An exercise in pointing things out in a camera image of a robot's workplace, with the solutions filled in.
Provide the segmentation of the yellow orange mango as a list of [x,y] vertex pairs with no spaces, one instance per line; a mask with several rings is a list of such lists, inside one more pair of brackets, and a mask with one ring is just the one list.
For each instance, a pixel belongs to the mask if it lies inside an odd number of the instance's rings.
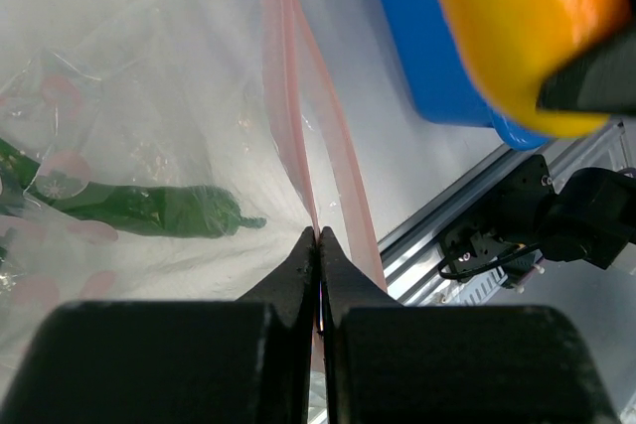
[[468,76],[504,118],[543,135],[588,134],[609,119],[600,113],[538,108],[551,72],[631,17],[629,0],[438,0]]

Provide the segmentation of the clear zip top bag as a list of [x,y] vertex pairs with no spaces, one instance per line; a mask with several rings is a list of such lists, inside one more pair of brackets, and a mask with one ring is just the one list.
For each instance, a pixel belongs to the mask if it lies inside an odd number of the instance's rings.
[[141,236],[42,203],[1,211],[1,406],[39,327],[87,301],[234,301],[306,228],[317,285],[307,419],[326,417],[324,228],[386,284],[344,109],[301,0],[1,0],[1,142],[36,190],[217,186],[261,229]]

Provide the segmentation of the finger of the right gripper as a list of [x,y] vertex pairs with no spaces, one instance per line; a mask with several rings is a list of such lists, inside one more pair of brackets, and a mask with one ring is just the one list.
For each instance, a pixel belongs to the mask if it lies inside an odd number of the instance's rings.
[[545,111],[633,114],[635,31],[626,29],[548,77],[537,107]]

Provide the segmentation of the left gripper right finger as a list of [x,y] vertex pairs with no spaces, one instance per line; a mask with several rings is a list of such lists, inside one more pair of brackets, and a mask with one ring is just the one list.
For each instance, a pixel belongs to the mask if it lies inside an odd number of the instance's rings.
[[320,256],[333,423],[614,423],[572,322],[545,306],[407,307],[324,228]]

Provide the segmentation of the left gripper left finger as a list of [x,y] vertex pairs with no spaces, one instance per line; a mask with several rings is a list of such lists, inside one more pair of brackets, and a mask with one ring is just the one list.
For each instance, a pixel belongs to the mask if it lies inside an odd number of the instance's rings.
[[303,423],[316,240],[234,301],[87,301],[39,327],[5,423]]

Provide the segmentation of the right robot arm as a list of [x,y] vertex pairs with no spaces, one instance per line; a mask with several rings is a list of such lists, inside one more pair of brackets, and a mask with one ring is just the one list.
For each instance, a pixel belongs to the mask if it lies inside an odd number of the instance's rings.
[[[539,106],[633,117],[634,27],[553,73],[542,85]],[[580,169],[559,193],[501,196],[493,217],[506,241],[534,245],[552,261],[582,259],[606,269],[635,241],[635,181],[605,169]]]

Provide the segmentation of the green chili pepper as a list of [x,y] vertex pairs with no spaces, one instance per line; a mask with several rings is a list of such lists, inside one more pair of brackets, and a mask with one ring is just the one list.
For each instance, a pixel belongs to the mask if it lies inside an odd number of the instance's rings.
[[1,211],[22,212],[42,203],[78,220],[95,220],[141,236],[219,238],[240,228],[261,229],[263,217],[242,214],[236,198],[217,186],[140,187],[90,182],[73,198],[36,190],[40,164],[1,142]]

